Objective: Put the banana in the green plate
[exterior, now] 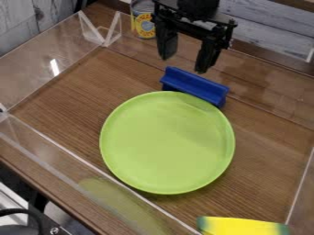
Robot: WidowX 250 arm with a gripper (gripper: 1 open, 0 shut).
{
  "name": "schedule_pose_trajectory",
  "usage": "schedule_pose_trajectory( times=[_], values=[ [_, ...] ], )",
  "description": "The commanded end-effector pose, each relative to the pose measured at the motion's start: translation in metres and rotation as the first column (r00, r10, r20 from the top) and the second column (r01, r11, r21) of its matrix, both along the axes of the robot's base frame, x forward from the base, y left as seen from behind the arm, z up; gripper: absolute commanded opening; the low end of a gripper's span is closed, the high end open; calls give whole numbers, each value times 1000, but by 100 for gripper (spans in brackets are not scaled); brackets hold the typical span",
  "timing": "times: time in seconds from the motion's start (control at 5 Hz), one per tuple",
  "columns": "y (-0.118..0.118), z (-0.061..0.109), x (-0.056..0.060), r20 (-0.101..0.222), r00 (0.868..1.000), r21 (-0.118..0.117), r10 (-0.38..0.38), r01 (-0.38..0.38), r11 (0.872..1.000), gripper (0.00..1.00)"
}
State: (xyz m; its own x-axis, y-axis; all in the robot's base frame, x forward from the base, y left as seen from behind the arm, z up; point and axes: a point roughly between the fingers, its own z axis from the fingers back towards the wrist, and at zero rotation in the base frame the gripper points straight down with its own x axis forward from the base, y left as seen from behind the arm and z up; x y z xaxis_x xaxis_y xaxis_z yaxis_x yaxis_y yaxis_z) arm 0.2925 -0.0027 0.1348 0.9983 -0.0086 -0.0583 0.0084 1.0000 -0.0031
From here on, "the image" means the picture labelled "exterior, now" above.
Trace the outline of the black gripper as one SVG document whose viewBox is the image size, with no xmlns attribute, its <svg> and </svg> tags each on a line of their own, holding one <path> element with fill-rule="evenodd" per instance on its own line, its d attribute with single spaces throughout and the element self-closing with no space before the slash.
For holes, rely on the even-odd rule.
<svg viewBox="0 0 314 235">
<path fill-rule="evenodd" d="M 195 72 L 206 73 L 217 64 L 222 49 L 230 47 L 233 31 L 238 23 L 218 12 L 219 0 L 153 0 L 157 26 L 157 48 L 163 60 L 178 49 L 178 31 L 202 39 L 195 61 Z"/>
</svg>

